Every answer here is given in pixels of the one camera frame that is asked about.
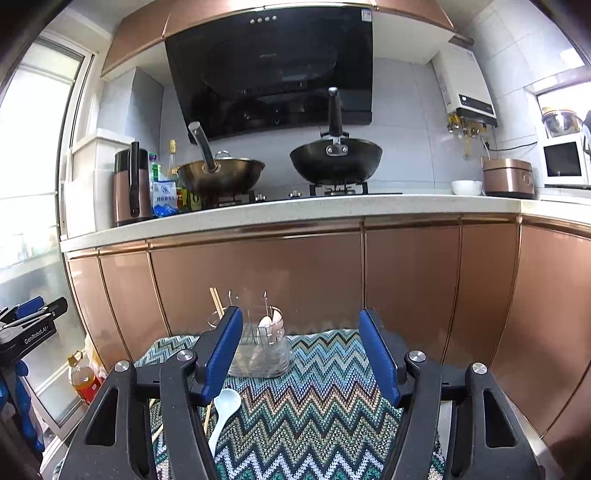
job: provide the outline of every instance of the ceramic spoon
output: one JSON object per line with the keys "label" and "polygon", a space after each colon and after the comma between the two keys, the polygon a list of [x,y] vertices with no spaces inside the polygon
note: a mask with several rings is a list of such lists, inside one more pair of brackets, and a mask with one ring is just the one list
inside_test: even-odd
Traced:
{"label": "ceramic spoon", "polygon": [[220,394],[213,399],[213,404],[217,410],[217,423],[213,429],[212,436],[209,438],[209,449],[212,456],[216,456],[217,441],[220,438],[223,427],[226,422],[234,415],[240,408],[242,399],[236,390],[231,388],[223,388]]}

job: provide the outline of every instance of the sticker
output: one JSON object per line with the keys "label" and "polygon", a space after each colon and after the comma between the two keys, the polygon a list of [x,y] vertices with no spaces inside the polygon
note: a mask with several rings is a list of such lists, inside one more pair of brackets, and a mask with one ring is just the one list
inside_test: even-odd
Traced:
{"label": "sticker", "polygon": [[368,8],[364,8],[361,10],[361,21],[362,22],[371,22],[371,10]]}

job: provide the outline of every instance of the kitchen cabinet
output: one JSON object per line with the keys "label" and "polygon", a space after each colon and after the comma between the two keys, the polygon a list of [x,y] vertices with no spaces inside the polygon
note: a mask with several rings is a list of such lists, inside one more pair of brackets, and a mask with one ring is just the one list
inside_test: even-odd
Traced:
{"label": "kitchen cabinet", "polygon": [[80,314],[107,371],[119,360],[130,359],[103,285],[97,257],[69,261],[72,285]]}
{"label": "kitchen cabinet", "polygon": [[437,0],[376,0],[375,4],[380,12],[412,17],[447,30],[454,30],[452,22]]}
{"label": "kitchen cabinet", "polygon": [[152,264],[174,335],[210,329],[209,287],[225,306],[231,290],[238,306],[263,311],[266,291],[283,312],[286,333],[295,334],[356,328],[361,252],[361,234],[343,232],[165,248],[152,252]]}
{"label": "kitchen cabinet", "polygon": [[163,40],[164,27],[176,0],[155,0],[125,17],[107,53],[102,74]]}
{"label": "kitchen cabinet", "polygon": [[134,362],[156,340],[169,336],[148,255],[135,252],[100,258],[113,313]]}
{"label": "kitchen cabinet", "polygon": [[410,349],[441,360],[456,296],[460,227],[370,230],[365,243],[366,307]]}
{"label": "kitchen cabinet", "polygon": [[564,411],[550,427],[544,441],[566,473],[578,467],[588,457],[591,439],[591,373],[587,371],[583,382],[574,393]]}
{"label": "kitchen cabinet", "polygon": [[522,227],[515,293],[492,370],[540,435],[591,359],[590,291],[590,240]]}
{"label": "kitchen cabinet", "polygon": [[515,223],[462,227],[460,284],[444,363],[491,364],[511,299],[518,241]]}

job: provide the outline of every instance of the white bowl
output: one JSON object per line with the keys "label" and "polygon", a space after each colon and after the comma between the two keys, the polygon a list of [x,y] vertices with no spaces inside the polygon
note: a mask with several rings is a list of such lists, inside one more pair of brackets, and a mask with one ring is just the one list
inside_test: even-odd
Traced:
{"label": "white bowl", "polygon": [[482,193],[482,182],[477,180],[456,180],[452,182],[454,195],[474,195]]}

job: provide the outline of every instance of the wok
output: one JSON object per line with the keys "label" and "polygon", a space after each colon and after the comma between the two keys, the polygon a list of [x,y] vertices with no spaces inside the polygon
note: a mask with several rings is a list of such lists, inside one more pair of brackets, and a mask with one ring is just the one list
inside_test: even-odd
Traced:
{"label": "wok", "polygon": [[373,142],[349,138],[343,132],[339,91],[329,88],[329,131],[317,140],[290,153],[297,172],[314,185],[363,183],[378,169],[382,149]]}
{"label": "wok", "polygon": [[[234,197],[248,193],[261,176],[265,164],[250,158],[233,158],[228,152],[212,154],[207,137],[199,122],[189,124],[189,131],[201,147],[203,160],[187,163],[178,169],[185,188],[206,199]],[[218,157],[224,153],[227,157]]]}

